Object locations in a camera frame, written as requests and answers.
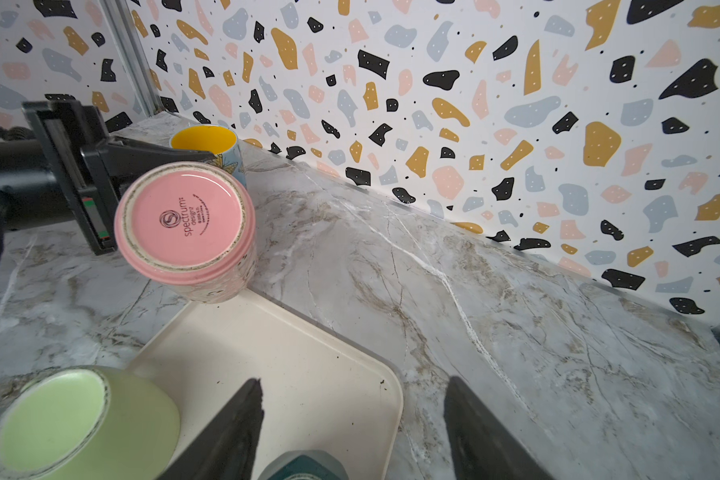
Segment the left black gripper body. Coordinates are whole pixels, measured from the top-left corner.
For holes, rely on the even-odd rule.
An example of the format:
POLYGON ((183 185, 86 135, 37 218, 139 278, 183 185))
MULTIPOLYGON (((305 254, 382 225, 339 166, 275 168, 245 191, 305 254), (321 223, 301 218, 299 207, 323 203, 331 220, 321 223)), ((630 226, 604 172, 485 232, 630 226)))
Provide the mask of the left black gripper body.
POLYGON ((60 100, 25 102, 22 112, 93 253, 116 251, 119 194, 104 165, 110 136, 99 109, 60 100))

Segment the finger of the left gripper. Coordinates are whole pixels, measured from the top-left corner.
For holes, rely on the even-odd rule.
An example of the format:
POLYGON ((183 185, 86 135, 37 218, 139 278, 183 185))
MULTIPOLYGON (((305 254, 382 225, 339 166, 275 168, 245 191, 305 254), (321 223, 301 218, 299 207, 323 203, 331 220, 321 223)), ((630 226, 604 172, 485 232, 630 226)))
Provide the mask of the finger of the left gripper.
POLYGON ((176 162, 213 164, 209 151, 180 150, 125 137, 110 137, 98 146, 103 165, 118 198, 139 177, 157 167, 176 162))

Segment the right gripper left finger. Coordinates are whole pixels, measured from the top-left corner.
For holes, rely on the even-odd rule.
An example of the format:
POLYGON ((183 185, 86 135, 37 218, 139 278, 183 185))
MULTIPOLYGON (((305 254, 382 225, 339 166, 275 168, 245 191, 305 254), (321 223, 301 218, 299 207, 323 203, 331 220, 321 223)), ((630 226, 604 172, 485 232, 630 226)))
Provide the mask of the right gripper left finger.
POLYGON ((159 479, 251 479, 262 402, 261 381, 248 379, 159 479))

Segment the light blue yellow-inside mug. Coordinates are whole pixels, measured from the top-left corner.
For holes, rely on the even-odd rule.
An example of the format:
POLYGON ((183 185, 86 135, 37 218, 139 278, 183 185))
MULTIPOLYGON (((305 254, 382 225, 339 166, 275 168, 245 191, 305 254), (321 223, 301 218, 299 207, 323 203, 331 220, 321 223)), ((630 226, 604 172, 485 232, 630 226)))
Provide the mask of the light blue yellow-inside mug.
POLYGON ((211 152, 215 156, 213 165, 247 186, 239 139, 232 130, 212 125, 191 126, 174 134, 170 145, 174 149, 211 152))

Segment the pink patterned mug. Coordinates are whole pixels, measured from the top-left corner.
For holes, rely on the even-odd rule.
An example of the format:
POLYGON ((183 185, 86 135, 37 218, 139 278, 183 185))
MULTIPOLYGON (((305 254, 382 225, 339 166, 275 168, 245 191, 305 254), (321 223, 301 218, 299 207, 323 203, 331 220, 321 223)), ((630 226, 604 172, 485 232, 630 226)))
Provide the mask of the pink patterned mug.
POLYGON ((144 276, 202 303, 227 301, 256 269, 256 215, 245 186, 203 163, 176 162, 139 177, 119 201, 114 235, 144 276))

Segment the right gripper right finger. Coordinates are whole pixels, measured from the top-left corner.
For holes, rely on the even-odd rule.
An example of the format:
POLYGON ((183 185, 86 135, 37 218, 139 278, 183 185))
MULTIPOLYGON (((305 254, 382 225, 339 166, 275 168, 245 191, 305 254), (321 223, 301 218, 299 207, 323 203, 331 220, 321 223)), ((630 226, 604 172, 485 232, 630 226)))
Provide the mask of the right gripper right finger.
POLYGON ((457 479, 551 477, 460 377, 449 379, 444 420, 457 479))

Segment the dark green mug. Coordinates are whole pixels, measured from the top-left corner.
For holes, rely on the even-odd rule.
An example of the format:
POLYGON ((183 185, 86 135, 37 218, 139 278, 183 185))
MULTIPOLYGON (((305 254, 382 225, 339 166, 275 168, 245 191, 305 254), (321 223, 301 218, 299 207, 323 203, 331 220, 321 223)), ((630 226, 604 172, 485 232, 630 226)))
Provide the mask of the dark green mug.
POLYGON ((342 463, 323 450, 285 452, 259 475, 261 480, 348 480, 342 463))

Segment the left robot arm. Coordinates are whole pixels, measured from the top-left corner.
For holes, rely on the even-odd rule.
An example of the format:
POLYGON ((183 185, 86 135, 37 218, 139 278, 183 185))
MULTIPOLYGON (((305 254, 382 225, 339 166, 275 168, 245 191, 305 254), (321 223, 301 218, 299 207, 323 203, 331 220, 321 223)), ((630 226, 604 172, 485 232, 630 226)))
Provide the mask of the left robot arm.
POLYGON ((25 102, 22 111, 27 127, 0 126, 0 260, 7 232, 71 220, 94 254, 114 252, 116 209, 133 182, 170 163, 215 161, 113 136, 99 109, 77 100, 25 102))

